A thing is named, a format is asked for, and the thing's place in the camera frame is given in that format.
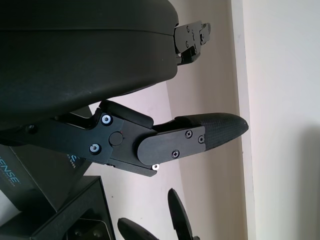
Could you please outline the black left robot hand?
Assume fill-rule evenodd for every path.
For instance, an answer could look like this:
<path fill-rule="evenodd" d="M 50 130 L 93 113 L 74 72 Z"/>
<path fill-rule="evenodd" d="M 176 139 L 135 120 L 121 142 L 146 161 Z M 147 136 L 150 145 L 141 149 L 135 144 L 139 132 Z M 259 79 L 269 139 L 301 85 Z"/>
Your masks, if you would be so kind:
<path fill-rule="evenodd" d="M 167 0 L 3 0 L 0 142 L 154 176 L 249 126 L 231 113 L 151 117 L 112 101 L 175 77 L 210 39 Z"/>

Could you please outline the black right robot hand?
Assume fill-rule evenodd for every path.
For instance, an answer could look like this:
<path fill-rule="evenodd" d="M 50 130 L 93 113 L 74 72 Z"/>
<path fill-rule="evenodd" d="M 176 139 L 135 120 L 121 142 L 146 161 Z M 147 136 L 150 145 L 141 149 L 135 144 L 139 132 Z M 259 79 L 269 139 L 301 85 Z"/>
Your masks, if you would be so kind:
<path fill-rule="evenodd" d="M 168 207 L 172 220 L 173 229 L 179 240 L 199 240 L 193 236 L 191 224 L 178 193 L 171 188 L 167 194 Z M 119 218 L 117 227 L 125 240 L 157 240 L 151 232 L 127 218 Z"/>

